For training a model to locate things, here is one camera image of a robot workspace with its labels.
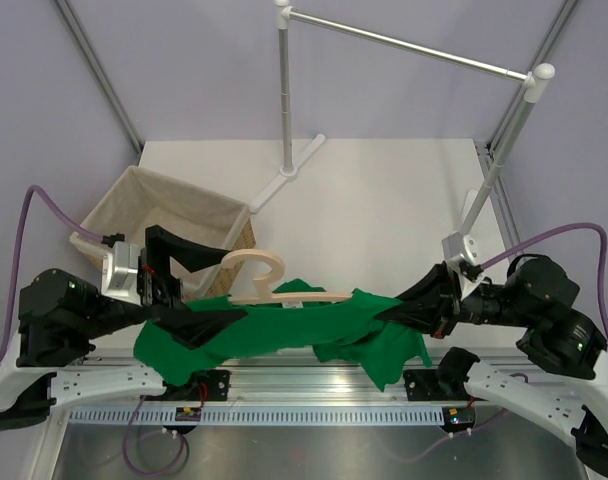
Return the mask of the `wooden clothes hanger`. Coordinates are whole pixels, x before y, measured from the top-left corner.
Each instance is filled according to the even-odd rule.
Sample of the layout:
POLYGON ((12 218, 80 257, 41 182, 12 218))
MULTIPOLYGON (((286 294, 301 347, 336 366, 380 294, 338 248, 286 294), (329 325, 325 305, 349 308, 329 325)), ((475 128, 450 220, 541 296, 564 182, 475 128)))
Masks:
POLYGON ((269 271, 253 278, 256 294, 253 297, 229 297, 234 305, 266 305, 282 303, 338 303, 353 297, 353 294, 337 292, 288 292, 274 293, 271 285, 281 280, 285 273, 285 263, 276 254, 261 249, 238 249, 228 253, 221 261, 222 269, 232 269, 243 262, 261 262, 269 271))

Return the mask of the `green t shirt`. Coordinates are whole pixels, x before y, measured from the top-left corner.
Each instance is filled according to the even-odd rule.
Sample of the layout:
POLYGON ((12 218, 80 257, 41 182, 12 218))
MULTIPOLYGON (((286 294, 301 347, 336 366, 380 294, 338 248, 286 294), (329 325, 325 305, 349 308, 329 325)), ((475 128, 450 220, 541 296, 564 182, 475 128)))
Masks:
POLYGON ((400 305, 400 300, 360 289, 352 294, 344 302, 301 307, 234 305, 227 296, 196 300, 189 303, 190 310, 244 309, 248 315, 200 348, 159 345, 155 322, 149 320, 135 341, 133 355, 173 386, 181 386, 192 374, 228 360, 305 347, 312 348, 321 362, 343 360, 360 365, 379 390, 400 380, 411 359, 431 366, 421 333, 375 319, 378 313, 400 305))

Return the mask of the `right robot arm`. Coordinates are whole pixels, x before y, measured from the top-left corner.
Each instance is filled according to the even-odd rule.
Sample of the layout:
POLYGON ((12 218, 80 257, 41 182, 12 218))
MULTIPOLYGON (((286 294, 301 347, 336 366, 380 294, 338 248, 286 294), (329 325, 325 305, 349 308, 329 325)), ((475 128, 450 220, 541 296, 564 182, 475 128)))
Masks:
POLYGON ((446 396, 495 403, 547 430, 575 450, 590 470, 608 478, 608 340, 573 303, 578 285, 545 255, 513 260, 507 281, 490 280, 464 294, 454 272, 436 264, 378 319, 442 339, 460 323, 521 328, 517 349, 554 375, 577 401, 565 401, 501 373, 476 354, 452 347, 434 371, 446 396))

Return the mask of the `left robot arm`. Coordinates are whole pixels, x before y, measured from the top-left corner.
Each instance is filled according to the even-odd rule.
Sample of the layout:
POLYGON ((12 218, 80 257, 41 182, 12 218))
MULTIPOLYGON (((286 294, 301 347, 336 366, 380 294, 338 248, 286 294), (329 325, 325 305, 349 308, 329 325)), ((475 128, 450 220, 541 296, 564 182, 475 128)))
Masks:
POLYGON ((241 314, 194 312, 183 284, 171 273, 177 261, 190 273, 214 267, 227 250, 180 238, 154 225, 145 245, 124 235, 105 236, 102 285, 61 269, 38 275, 19 295, 19 327, 0 359, 0 431, 44 422, 62 389, 60 370, 94 350, 93 340, 151 322, 172 345, 195 350, 241 319, 241 314))

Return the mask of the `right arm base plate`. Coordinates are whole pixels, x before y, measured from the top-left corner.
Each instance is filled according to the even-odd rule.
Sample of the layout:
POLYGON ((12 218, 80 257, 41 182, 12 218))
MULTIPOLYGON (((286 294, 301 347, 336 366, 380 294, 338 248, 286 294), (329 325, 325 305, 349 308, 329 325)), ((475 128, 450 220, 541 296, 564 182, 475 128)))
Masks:
POLYGON ((443 373, 439 369, 406 369, 402 375, 407 400, 410 402, 487 402, 464 389, 465 374, 443 373))

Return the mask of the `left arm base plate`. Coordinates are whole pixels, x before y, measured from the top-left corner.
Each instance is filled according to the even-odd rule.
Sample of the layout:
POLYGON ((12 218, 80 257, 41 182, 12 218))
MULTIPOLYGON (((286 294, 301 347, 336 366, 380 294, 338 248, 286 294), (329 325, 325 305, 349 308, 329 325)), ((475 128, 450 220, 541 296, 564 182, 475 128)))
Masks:
POLYGON ((168 386, 161 396, 163 401, 224 402, 228 400, 231 372, 211 369, 191 375, 181 386, 168 386))

